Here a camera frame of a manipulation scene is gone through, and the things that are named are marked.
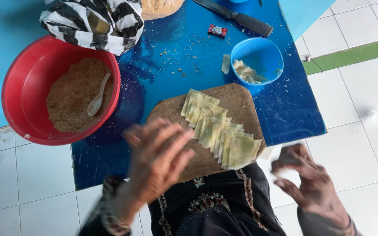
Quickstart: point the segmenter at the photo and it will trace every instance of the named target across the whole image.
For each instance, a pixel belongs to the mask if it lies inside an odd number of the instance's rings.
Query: ceramic spoon
[[[108,81],[108,78],[110,77],[110,74],[107,73],[105,78],[102,81],[102,86],[100,87],[99,94],[93,98],[93,100],[90,102],[87,108],[87,114],[89,116],[94,116],[102,106],[103,101],[103,93],[105,91],[106,82]]]

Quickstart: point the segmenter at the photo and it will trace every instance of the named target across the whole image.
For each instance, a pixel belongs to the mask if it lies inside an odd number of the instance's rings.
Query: blurred hand
[[[151,203],[178,181],[195,155],[194,150],[184,149],[193,132],[160,118],[125,131],[132,160],[131,179],[121,186],[118,194],[117,215],[121,222],[132,221],[142,205]]]
[[[291,181],[279,178],[278,172],[284,169],[293,169],[299,173],[300,189]],[[323,166],[315,164],[304,145],[282,148],[278,160],[272,162],[271,173],[278,178],[274,183],[305,212],[329,219],[340,228],[348,226],[348,213],[336,195],[331,178]]]

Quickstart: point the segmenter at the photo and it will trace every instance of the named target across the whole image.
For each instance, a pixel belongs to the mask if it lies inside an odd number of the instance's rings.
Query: black and white plastic bag
[[[45,0],[40,23],[73,45],[117,56],[133,47],[144,29],[141,0]]]

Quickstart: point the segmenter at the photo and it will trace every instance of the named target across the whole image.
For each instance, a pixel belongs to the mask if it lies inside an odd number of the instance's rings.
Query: wrist
[[[350,224],[350,217],[338,196],[336,196],[336,199],[333,202],[333,204],[331,204],[330,208],[331,212],[329,212],[328,214],[328,219],[331,220],[334,225],[341,229],[348,228]]]
[[[144,205],[132,196],[130,187],[129,183],[121,185],[115,198],[115,215],[121,223],[128,226],[134,220],[138,210]]]

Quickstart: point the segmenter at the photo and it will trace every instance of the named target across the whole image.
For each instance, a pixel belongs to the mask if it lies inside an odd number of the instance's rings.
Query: red bowl
[[[60,132],[49,120],[46,98],[49,89],[73,63],[94,57],[110,67],[115,86],[112,99],[100,119],[82,132]],[[79,141],[95,132],[116,108],[121,75],[114,55],[57,40],[46,35],[27,46],[14,60],[5,76],[2,106],[5,118],[15,132],[28,140],[44,145],[63,145]]]

